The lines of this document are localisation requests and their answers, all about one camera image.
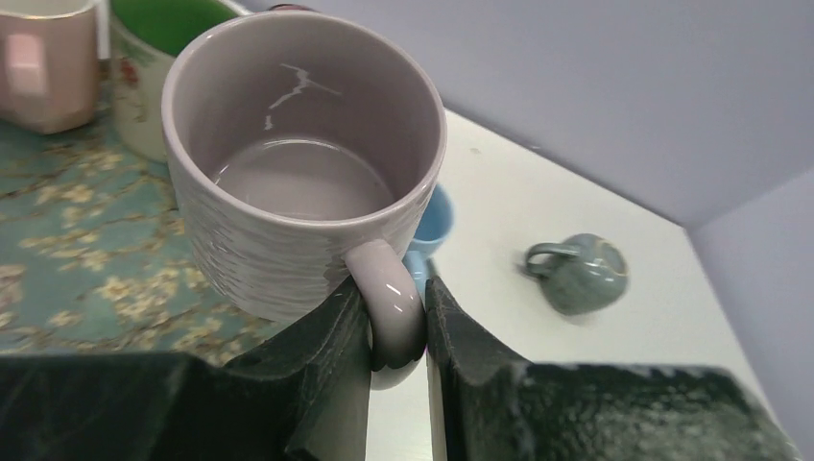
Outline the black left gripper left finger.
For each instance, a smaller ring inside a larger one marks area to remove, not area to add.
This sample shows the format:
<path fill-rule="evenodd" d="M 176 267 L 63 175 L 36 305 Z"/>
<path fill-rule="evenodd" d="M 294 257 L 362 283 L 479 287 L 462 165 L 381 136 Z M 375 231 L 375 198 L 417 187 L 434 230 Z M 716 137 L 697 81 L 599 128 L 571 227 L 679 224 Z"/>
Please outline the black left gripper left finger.
<path fill-rule="evenodd" d="M 369 320 L 344 281 L 263 344 L 214 366 L 185 352 L 1 360 L 5 460 L 362 460 Z"/>

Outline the cream floral mug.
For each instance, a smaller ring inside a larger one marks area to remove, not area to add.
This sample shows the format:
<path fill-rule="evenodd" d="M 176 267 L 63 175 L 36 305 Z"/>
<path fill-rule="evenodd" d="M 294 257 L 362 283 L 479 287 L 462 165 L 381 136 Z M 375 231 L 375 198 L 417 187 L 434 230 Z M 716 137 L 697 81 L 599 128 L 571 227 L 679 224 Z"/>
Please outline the cream floral mug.
<path fill-rule="evenodd" d="M 113 127 L 128 149 L 166 161 L 161 92 L 175 58 L 210 28 L 249 12 L 233 1 L 109 2 Z"/>

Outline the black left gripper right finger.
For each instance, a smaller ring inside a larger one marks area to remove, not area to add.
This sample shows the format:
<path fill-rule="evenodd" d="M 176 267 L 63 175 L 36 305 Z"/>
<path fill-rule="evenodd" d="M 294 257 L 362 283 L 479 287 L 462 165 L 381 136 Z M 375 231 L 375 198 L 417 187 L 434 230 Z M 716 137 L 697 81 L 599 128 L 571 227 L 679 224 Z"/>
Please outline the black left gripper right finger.
<path fill-rule="evenodd" d="M 437 460 L 797 460 L 758 399 L 721 368 L 533 362 L 425 289 Z"/>

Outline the lilac ribbed mug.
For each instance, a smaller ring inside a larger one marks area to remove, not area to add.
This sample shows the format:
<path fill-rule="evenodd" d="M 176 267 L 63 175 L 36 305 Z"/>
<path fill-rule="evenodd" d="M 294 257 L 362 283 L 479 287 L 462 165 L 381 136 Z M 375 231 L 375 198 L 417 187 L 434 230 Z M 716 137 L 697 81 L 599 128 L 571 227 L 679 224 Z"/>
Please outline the lilac ribbed mug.
<path fill-rule="evenodd" d="M 426 316 L 403 257 L 447 125 L 413 58 L 336 16 L 243 15 L 180 52 L 161 121 L 186 233 L 219 293 L 294 322 L 351 279 L 369 317 L 372 387 L 415 370 Z"/>

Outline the light blue ribbed mug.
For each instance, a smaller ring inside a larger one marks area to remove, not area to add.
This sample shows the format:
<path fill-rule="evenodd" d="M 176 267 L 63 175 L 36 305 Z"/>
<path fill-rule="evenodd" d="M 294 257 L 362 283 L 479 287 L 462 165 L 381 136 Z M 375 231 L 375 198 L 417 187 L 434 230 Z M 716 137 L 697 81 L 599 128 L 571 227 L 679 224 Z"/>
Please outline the light blue ribbed mug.
<path fill-rule="evenodd" d="M 439 184 L 423 212 L 415 235 L 402 263 L 408 269 L 422 300 L 425 286 L 431 277 L 430 258 L 446 240 L 454 226 L 454 212 L 450 198 Z"/>

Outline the grey-blue round mug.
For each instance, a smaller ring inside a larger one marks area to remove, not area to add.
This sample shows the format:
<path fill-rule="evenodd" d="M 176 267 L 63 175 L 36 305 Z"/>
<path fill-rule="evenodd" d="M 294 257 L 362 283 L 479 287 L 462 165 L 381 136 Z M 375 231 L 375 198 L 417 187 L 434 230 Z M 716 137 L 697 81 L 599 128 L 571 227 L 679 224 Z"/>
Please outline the grey-blue round mug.
<path fill-rule="evenodd" d="M 630 266 L 609 240 L 579 233 L 560 243 L 538 243 L 525 252 L 525 271 L 545 299 L 566 316 L 586 315 L 617 302 L 630 281 Z"/>

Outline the faceted pink mug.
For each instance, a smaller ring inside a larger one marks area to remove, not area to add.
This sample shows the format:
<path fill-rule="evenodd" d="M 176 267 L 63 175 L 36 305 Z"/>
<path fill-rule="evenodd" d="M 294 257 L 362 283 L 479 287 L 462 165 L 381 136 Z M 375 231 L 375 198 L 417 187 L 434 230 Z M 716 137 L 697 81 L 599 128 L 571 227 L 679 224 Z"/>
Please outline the faceted pink mug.
<path fill-rule="evenodd" d="M 1 3 L 1 119 L 61 133 L 94 117 L 100 70 L 96 1 Z"/>

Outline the speckled dark pink mug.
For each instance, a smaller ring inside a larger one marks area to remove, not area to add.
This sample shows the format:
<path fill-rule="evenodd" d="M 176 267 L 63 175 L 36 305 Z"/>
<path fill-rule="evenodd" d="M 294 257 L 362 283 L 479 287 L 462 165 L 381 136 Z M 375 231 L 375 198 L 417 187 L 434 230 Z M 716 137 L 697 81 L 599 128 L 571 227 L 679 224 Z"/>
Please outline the speckled dark pink mug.
<path fill-rule="evenodd" d="M 316 10 L 298 4 L 277 4 L 267 9 L 269 12 L 317 12 Z"/>

